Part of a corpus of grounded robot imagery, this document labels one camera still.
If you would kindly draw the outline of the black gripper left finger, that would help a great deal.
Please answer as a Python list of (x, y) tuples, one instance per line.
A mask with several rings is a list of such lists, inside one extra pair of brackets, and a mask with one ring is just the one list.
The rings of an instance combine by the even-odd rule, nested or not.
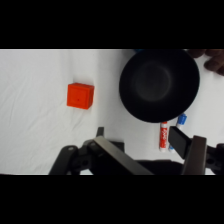
[(94, 175), (152, 175), (124, 152), (123, 143), (107, 140), (103, 127), (80, 148), (74, 145), (62, 148), (49, 174), (79, 175), (84, 170)]

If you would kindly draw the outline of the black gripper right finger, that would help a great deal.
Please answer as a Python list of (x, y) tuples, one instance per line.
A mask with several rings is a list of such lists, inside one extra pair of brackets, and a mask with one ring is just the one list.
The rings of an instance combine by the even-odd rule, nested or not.
[(224, 175), (224, 143), (208, 146), (206, 138), (190, 139), (175, 126), (169, 129), (168, 142), (184, 160), (183, 175), (203, 175), (206, 168), (216, 175)]

